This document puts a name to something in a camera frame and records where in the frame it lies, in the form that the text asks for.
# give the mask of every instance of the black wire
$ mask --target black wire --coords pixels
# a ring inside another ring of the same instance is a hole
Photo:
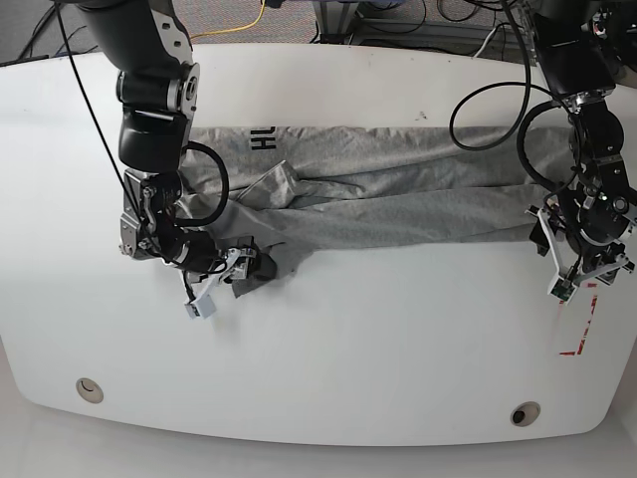
[[[379,7],[377,5],[374,5],[373,3],[369,2],[366,5],[368,7],[371,7],[372,9],[376,10],[377,12],[386,12],[388,10],[393,10],[395,8],[398,8],[399,6],[403,5],[403,3],[392,3],[390,2],[386,7]]]
[[[425,24],[425,22],[427,21],[427,3],[425,2],[425,0],[421,0],[421,1],[422,1],[422,6],[425,9],[425,13],[422,16],[422,21],[416,27],[412,28],[411,30],[405,30],[404,32],[392,32],[392,31],[389,31],[389,30],[383,30],[381,28],[374,27],[373,25],[369,25],[368,23],[365,23],[365,26],[371,28],[372,30],[376,30],[377,32],[390,33],[390,34],[395,34],[395,35],[405,35],[407,33],[413,33],[416,30],[420,29]]]
[[[529,126],[533,120],[535,120],[538,116],[549,112],[550,110],[554,110],[558,108],[554,102],[545,102],[541,103],[533,108],[527,113],[524,120],[520,124],[520,129],[518,130],[518,158],[520,159],[520,164],[525,169],[527,174],[539,184],[544,189],[548,191],[554,192],[557,190],[558,186],[550,179],[546,179],[542,176],[537,170],[531,165],[529,158],[527,157],[527,153],[525,152],[525,139],[527,138],[527,131],[529,130]]]
[[[176,265],[177,267],[183,267],[183,264],[174,261],[168,257],[166,257],[164,254],[162,254],[160,247],[157,244],[154,244],[154,241],[152,240],[152,237],[150,234],[148,234],[147,230],[145,229],[145,227],[143,226],[143,221],[141,219],[141,216],[139,214],[139,210],[137,208],[137,203],[135,201],[133,201],[132,196],[130,195],[130,192],[128,191],[128,188],[125,186],[123,179],[121,178],[121,176],[119,175],[119,171],[117,169],[117,165],[112,157],[112,153],[110,152],[110,148],[108,147],[108,143],[106,142],[106,139],[104,137],[104,133],[102,132],[102,128],[100,127],[100,123],[98,122],[98,119],[96,118],[95,112],[93,111],[93,107],[91,106],[91,101],[89,100],[89,97],[87,96],[87,92],[84,89],[84,85],[82,84],[82,79],[80,78],[80,74],[78,73],[78,68],[76,67],[76,62],[73,59],[73,53],[71,51],[71,48],[69,46],[69,39],[67,38],[67,32],[64,28],[64,22],[62,20],[62,14],[60,13],[60,4],[55,3],[54,4],[55,7],[55,11],[56,14],[58,16],[58,23],[60,25],[60,33],[62,34],[62,38],[64,39],[64,43],[65,43],[65,47],[67,48],[67,51],[69,52],[69,61],[71,62],[71,67],[73,68],[73,73],[76,77],[76,80],[78,82],[78,86],[80,87],[80,91],[82,92],[82,96],[84,97],[84,101],[87,104],[87,108],[89,109],[89,113],[91,114],[91,118],[93,119],[93,123],[96,126],[96,129],[98,130],[98,134],[100,135],[100,139],[102,140],[102,144],[104,145],[104,148],[106,150],[106,154],[108,156],[108,159],[110,161],[110,165],[112,166],[112,170],[115,174],[115,176],[117,176],[117,181],[119,181],[119,184],[121,185],[121,189],[123,190],[124,195],[126,196],[126,199],[128,200],[128,203],[130,204],[130,206],[132,207],[132,211],[134,212],[134,215],[137,218],[137,221],[140,224],[140,228],[141,228],[141,232],[146,236],[146,238],[151,242],[152,246],[154,247],[154,249],[156,250],[155,253],[161,257],[165,262],[167,263],[172,263],[174,265]],[[193,143],[193,142],[189,142],[188,146],[194,144],[193,148],[196,148],[198,146],[201,146],[202,148],[206,148],[207,146],[204,146],[203,144],[198,144],[198,143]],[[212,149],[208,148],[210,151],[212,151],[212,155],[211,157],[213,159],[215,159],[214,155],[217,155],[216,152],[214,152]],[[226,182],[224,182],[224,187],[226,187],[226,191],[228,191],[229,189],[229,185],[227,183],[227,171],[225,168],[225,165],[223,165],[223,161],[221,161],[220,163],[221,165],[219,166],[220,170],[223,170],[223,172],[226,173]]]
[[[223,159],[221,159],[221,156],[217,154],[213,148],[199,142],[188,141],[186,149],[203,152],[210,156],[210,158],[212,158],[212,160],[217,164],[217,167],[219,168],[219,176],[221,177],[221,198],[219,199],[217,208],[211,214],[199,219],[176,218],[174,220],[175,225],[179,227],[203,227],[212,224],[219,219],[219,216],[221,216],[226,208],[228,196],[230,194],[230,179],[228,178],[228,171],[226,169],[226,165],[223,163]]]
[[[475,97],[476,95],[479,95],[481,92],[489,90],[492,85],[489,85],[487,87],[482,87],[478,90],[475,90],[473,93],[465,96],[458,103],[458,105],[454,108],[453,112],[451,113],[451,118],[449,120],[449,136],[451,136],[451,140],[454,142],[454,144],[456,144],[461,149],[465,149],[467,151],[485,151],[487,149],[491,149],[492,147],[496,147],[502,144],[503,142],[505,142],[507,139],[509,139],[514,134],[514,132],[516,132],[516,129],[518,129],[518,126],[520,126],[520,123],[525,118],[525,114],[527,113],[527,108],[529,107],[529,100],[531,98],[531,60],[529,59],[527,46],[525,45],[525,40],[522,37],[522,33],[520,33],[520,29],[518,28],[518,25],[516,24],[514,16],[511,13],[511,8],[509,8],[509,4],[507,3],[506,0],[500,0],[500,2],[505,10],[505,13],[507,14],[507,18],[509,19],[509,23],[511,24],[511,28],[513,29],[514,34],[516,35],[516,40],[518,41],[518,45],[520,46],[520,50],[522,52],[522,59],[523,59],[523,63],[525,64],[525,82],[524,82],[525,96],[523,98],[522,106],[520,107],[520,112],[518,113],[518,117],[516,118],[513,125],[509,128],[509,130],[501,138],[496,139],[495,141],[490,142],[489,144],[482,144],[479,146],[470,146],[470,145],[462,144],[461,142],[459,142],[458,139],[456,138],[456,134],[454,133],[454,125],[456,122],[456,116],[458,115],[460,108],[471,98]]]
[[[44,13],[44,15],[40,18],[40,20],[38,20],[38,23],[36,23],[36,26],[33,27],[33,31],[31,32],[31,38],[33,38],[33,36],[36,34],[36,31],[38,31],[38,29],[40,28],[40,25],[42,25],[45,21],[45,19],[47,20],[47,22],[53,17],[54,14],[54,6],[51,5],[49,7],[49,9]],[[31,58],[33,57],[33,47],[35,44],[35,40],[31,43],[31,46],[29,47],[29,57]]]
[[[82,26],[82,27],[78,27],[76,28],[73,33],[71,35],[69,35],[69,37],[67,38],[67,41],[70,42],[71,39],[76,35],[76,33],[84,30],[85,28],[87,28],[86,25]],[[62,52],[62,49],[65,48],[65,44],[63,43],[62,45],[60,45],[60,48],[58,48],[58,51],[56,51],[56,53],[53,55],[54,57],[57,57],[58,55],[60,55],[60,52]]]
[[[540,115],[542,115],[543,113],[554,110],[555,108],[563,108],[568,113],[568,117],[570,118],[570,121],[573,123],[573,126],[575,128],[575,141],[576,141],[576,151],[574,152],[575,166],[572,169],[573,172],[570,175],[570,177],[562,185],[555,184],[553,181],[545,178],[539,172],[537,172],[531,166],[531,163],[529,162],[529,158],[527,157],[527,153],[525,152],[525,139],[527,137],[527,131],[529,130],[529,126],[531,125],[532,121],[536,119],[537,117],[539,117]],[[577,270],[579,269],[579,266],[583,258],[584,248],[582,246],[581,240],[579,239],[579,232],[578,232],[581,229],[581,226],[576,221],[576,219],[573,219],[574,224],[570,223],[566,215],[564,215],[564,218],[566,220],[565,221],[562,220],[559,214],[555,212],[553,208],[548,205],[548,201],[552,197],[557,196],[562,191],[566,190],[566,188],[570,186],[570,184],[575,180],[577,175],[581,172],[582,141],[583,141],[583,130],[581,128],[581,124],[577,116],[574,115],[566,107],[566,104],[563,101],[557,99],[556,97],[553,97],[553,102],[542,103],[532,108],[529,111],[529,113],[525,116],[524,121],[520,125],[520,130],[518,131],[517,147],[518,147],[518,158],[520,160],[520,163],[522,164],[527,174],[537,184],[544,187],[545,189],[548,189],[549,194],[547,194],[543,199],[544,208],[551,214],[552,217],[557,219],[562,224],[564,229],[570,233],[571,237],[577,243],[577,246],[578,246],[577,260],[575,261],[575,263],[573,264],[571,268],[572,270],[571,274],[573,276],[577,273]]]
[[[313,38],[308,43],[316,43],[317,39],[319,38],[319,35],[320,35],[319,22],[315,22],[315,25],[317,27],[317,33],[313,36]]]
[[[449,22],[454,22],[454,23],[466,22],[467,20],[471,20],[480,11],[480,8],[481,8],[480,6],[474,5],[473,11],[469,13],[467,16],[461,17],[461,18],[451,18],[447,16],[447,14],[445,13],[445,10],[443,8],[443,0],[436,0],[436,9],[438,10],[438,13],[440,14],[440,16],[444,18],[445,20]]]
[[[188,271],[181,271],[181,277],[183,278],[183,287],[186,289],[186,295],[188,296],[188,300],[190,302],[197,299],[194,291],[192,290],[192,286],[188,282]]]
[[[480,8],[484,8],[485,10],[490,10],[492,12],[506,12],[504,7],[495,7],[492,5],[498,5],[500,4],[500,0],[494,0],[494,1],[478,1],[478,0],[464,0],[466,3],[469,3],[471,5],[474,6],[478,6]],[[516,3],[518,2],[518,0],[513,0],[512,2],[508,3],[507,5],[511,8],[513,7]]]
[[[504,61],[505,60],[505,50],[507,49],[507,29],[503,28],[502,29],[502,51],[500,53],[500,61]]]
[[[61,6],[59,6],[59,9],[62,10],[65,6],[66,6],[66,4],[61,5]],[[53,18],[53,15],[55,13],[56,13],[56,9],[55,9],[55,5],[53,5],[53,6],[49,7],[49,9],[44,13],[44,15],[42,15],[42,17],[40,18],[40,20],[36,24],[35,28],[33,29],[33,33],[31,34],[31,38],[29,39],[27,44],[24,46],[24,48],[20,52],[20,55],[18,55],[17,60],[22,60],[24,58],[24,56],[26,55],[28,50],[31,50],[31,54],[29,56],[33,55],[33,46],[34,46],[36,40],[38,40],[38,38],[40,37],[40,35],[44,31],[44,29],[47,27],[47,25],[49,24],[49,22],[51,21],[51,19]]]
[[[60,13],[60,4],[54,3],[54,8],[55,8],[56,14],[58,15],[58,23],[60,24],[60,33],[62,33],[64,44],[67,47],[67,51],[69,52],[69,61],[71,62],[71,67],[73,68],[73,73],[76,76],[76,80],[78,81],[78,86],[80,87],[80,91],[82,92],[84,101],[87,104],[87,108],[89,109],[89,113],[91,114],[91,118],[93,119],[93,123],[95,124],[96,129],[98,130],[98,134],[100,135],[100,139],[102,140],[102,144],[104,145],[106,154],[108,155],[108,159],[110,160],[110,164],[112,165],[112,170],[114,171],[115,176],[117,176],[117,180],[119,181],[119,184],[121,184],[121,188],[123,189],[123,192],[126,195],[128,202],[133,208],[135,216],[137,216],[137,220],[139,220],[139,223],[141,223],[139,212],[137,211],[137,207],[136,207],[136,202],[132,200],[132,197],[130,196],[130,193],[128,192],[128,188],[126,188],[125,184],[123,183],[123,179],[119,175],[117,164],[115,163],[115,160],[112,157],[110,148],[108,147],[108,143],[106,142],[104,134],[102,133],[102,128],[100,127],[100,124],[98,123],[98,119],[96,118],[96,114],[93,111],[93,107],[91,106],[91,102],[89,101],[89,97],[87,96],[87,92],[84,89],[84,85],[82,84],[82,79],[80,78],[80,74],[78,73],[78,68],[76,67],[76,62],[73,60],[73,53],[71,52],[71,47],[69,46],[69,39],[67,38],[67,32],[64,28],[64,22],[62,21],[62,14]]]

